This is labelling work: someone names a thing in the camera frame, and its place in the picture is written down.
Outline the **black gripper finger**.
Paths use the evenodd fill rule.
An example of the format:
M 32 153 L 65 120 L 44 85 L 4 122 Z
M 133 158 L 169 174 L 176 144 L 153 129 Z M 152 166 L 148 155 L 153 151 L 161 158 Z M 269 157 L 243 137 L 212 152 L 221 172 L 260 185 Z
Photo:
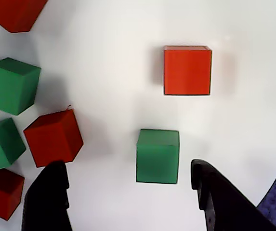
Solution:
M 65 163 L 61 160 L 49 163 L 25 195 L 21 230 L 71 231 L 67 189 Z
M 191 186 L 197 191 L 208 231 L 276 231 L 276 226 L 210 163 L 191 161 Z

